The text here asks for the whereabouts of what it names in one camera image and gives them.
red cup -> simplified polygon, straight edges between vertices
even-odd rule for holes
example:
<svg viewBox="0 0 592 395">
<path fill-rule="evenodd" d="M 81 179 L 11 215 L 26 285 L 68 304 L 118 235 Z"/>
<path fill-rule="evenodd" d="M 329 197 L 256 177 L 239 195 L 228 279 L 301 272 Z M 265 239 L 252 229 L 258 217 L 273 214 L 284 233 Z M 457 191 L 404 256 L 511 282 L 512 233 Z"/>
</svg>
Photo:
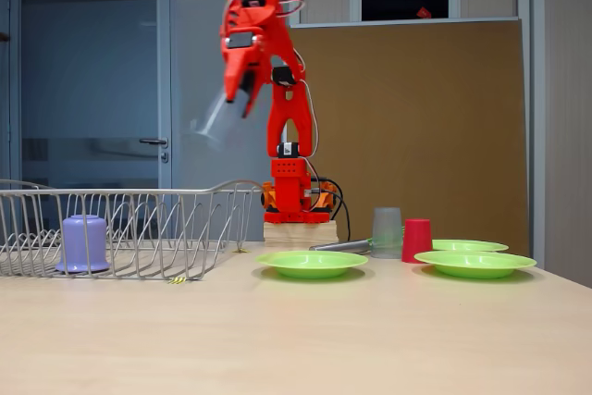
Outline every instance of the red cup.
<svg viewBox="0 0 592 395">
<path fill-rule="evenodd" d="M 432 250 L 432 231 L 429 219 L 406 219 L 403 235 L 403 263 L 423 264 L 415 259 L 415 255 Z"/>
</svg>

brown panel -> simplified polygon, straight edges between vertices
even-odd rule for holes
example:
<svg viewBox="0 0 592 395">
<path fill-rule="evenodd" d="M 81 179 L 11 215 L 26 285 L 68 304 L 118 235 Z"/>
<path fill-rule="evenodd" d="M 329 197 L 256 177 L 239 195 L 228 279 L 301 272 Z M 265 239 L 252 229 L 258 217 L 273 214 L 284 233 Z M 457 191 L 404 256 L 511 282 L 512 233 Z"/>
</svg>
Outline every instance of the brown panel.
<svg viewBox="0 0 592 395">
<path fill-rule="evenodd" d="M 371 236 L 375 206 L 398 206 L 430 218 L 435 238 L 528 254 L 520 22 L 291 36 L 320 127 L 313 162 L 341 185 L 353 239 Z M 338 223 L 344 239 L 343 214 Z"/>
</svg>

red robotic arm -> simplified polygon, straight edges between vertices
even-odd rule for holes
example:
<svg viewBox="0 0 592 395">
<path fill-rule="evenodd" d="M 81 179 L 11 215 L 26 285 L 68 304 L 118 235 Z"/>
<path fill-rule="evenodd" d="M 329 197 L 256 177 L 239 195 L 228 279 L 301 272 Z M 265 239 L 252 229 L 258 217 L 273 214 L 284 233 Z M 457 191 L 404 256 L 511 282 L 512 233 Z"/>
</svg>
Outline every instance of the red robotic arm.
<svg viewBox="0 0 592 395">
<path fill-rule="evenodd" d="M 265 83 L 272 83 L 272 72 L 281 77 L 274 84 L 273 103 L 267 125 L 267 153 L 278 155 L 281 132 L 289 119 L 299 132 L 300 154 L 312 153 L 312 120 L 304 80 L 304 66 L 299 61 L 285 24 L 280 0 L 228 0 L 220 29 L 220 48 L 226 62 L 224 86 L 232 102 L 237 89 L 249 94 L 243 116 L 253 108 L 255 98 Z M 273 69 L 271 57 L 278 56 L 285 67 Z"/>
<path fill-rule="evenodd" d="M 227 102 L 233 102 L 238 89 L 247 92 L 249 101 L 242 114 L 247 117 L 261 86 L 273 83 L 267 154 L 273 158 L 271 176 L 275 185 L 264 184 L 265 221 L 327 222 L 333 207 L 332 197 L 322 193 L 311 205 L 308 192 L 311 175 L 304 158 L 313 154 L 311 111 L 304 64 L 294 50 L 285 24 L 284 18 L 290 12 L 285 13 L 282 8 L 282 4 L 292 1 L 302 0 L 227 1 L 220 29 L 220 48 L 226 62 L 224 86 Z M 286 65 L 272 67 L 272 56 L 280 57 Z M 289 119 L 298 130 L 296 144 L 281 143 Z"/>
</svg>

wire rack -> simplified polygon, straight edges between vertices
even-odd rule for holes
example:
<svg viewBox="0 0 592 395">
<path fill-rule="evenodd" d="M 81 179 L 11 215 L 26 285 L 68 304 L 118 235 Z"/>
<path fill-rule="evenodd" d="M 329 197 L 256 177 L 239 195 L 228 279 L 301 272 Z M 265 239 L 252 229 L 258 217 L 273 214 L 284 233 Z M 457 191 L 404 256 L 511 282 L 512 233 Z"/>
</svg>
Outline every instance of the wire rack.
<svg viewBox="0 0 592 395">
<path fill-rule="evenodd" d="M 0 180 L 0 277 L 200 280 L 221 253 L 242 250 L 260 190 L 246 180 L 208 190 L 59 190 Z M 89 266 L 79 273 L 68 272 L 62 236 L 70 216 L 84 224 L 76 248 Z M 105 220 L 106 270 L 92 271 L 86 216 Z"/>
</svg>

red object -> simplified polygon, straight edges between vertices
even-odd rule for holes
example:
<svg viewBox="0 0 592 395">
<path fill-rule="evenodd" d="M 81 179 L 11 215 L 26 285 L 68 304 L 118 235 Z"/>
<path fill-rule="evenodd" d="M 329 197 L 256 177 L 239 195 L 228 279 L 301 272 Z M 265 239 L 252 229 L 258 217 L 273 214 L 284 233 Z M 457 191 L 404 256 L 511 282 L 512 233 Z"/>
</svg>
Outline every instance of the red object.
<svg viewBox="0 0 592 395">
<path fill-rule="evenodd" d="M 421 9 L 417 11 L 417 16 L 419 16 L 421 19 L 431 19 L 432 13 L 430 13 L 422 6 Z"/>
<path fill-rule="evenodd" d="M 429 219 L 407 219 L 403 235 L 403 263 L 423 264 L 415 259 L 415 255 L 432 250 L 432 231 Z"/>
<path fill-rule="evenodd" d="M 301 82 L 305 79 L 304 66 L 296 56 L 285 17 L 280 0 L 228 0 L 220 28 L 220 49 L 226 62 L 224 87 L 227 101 L 232 102 L 236 91 L 246 80 L 249 81 L 250 99 L 243 113 L 247 117 L 262 85 L 273 83 L 267 121 L 267 154 L 272 158 L 271 176 L 275 184 L 265 184 L 264 220 L 273 223 L 327 222 L 328 211 L 312 211 L 311 198 L 306 192 L 311 189 L 311 174 L 306 161 L 301 157 L 277 158 L 281 133 L 290 119 L 298 130 L 300 156 L 313 153 L 311 111 L 305 85 Z M 290 68 L 295 84 L 272 81 L 272 56 L 279 56 Z M 328 196 L 328 193 L 321 194 L 323 199 L 316 201 L 315 206 L 330 209 L 333 199 L 327 199 L 324 194 Z"/>
</svg>

